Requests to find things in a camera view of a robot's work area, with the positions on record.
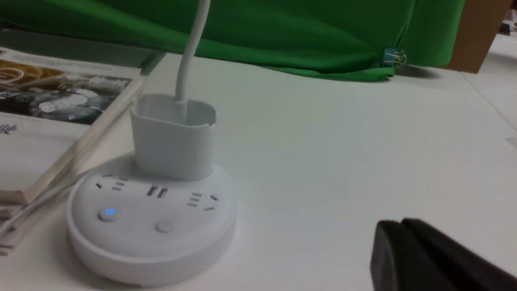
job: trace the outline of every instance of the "usb port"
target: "usb port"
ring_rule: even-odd
[[[156,189],[158,189],[158,186],[153,185],[151,189],[149,189],[149,191],[147,192],[147,196],[152,196],[156,192]]]
[[[165,193],[167,193],[167,190],[169,190],[169,189],[168,189],[168,188],[162,188],[162,189],[160,190],[160,192],[158,193],[158,196],[157,196],[157,197],[158,197],[158,198],[163,197],[163,195],[165,195]]]

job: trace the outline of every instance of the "power strip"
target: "power strip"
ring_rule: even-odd
[[[201,181],[150,176],[125,155],[72,189],[67,223],[79,258],[96,274],[158,286],[192,277],[225,252],[237,219],[232,179],[214,166]]]

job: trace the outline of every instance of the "power button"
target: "power button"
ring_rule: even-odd
[[[99,219],[104,222],[114,222],[122,217],[122,210],[118,207],[106,207],[99,211]]]
[[[172,222],[172,219],[165,218],[165,219],[160,220],[156,224],[156,230],[161,232],[161,233],[163,233],[163,234],[168,234],[171,231],[173,231],[174,230],[174,223]]]

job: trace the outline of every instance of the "green cloth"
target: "green cloth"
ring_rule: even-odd
[[[212,0],[196,55],[297,75],[381,81],[385,48],[450,61],[464,0]],[[181,53],[197,0],[1,0],[29,30]]]

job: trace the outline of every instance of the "binder clip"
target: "binder clip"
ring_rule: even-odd
[[[517,279],[419,219],[380,221],[370,264],[375,291],[510,291]]]
[[[397,52],[397,49],[387,48],[384,50],[381,67],[393,67],[395,65],[404,65],[407,62],[407,55],[404,51]]]

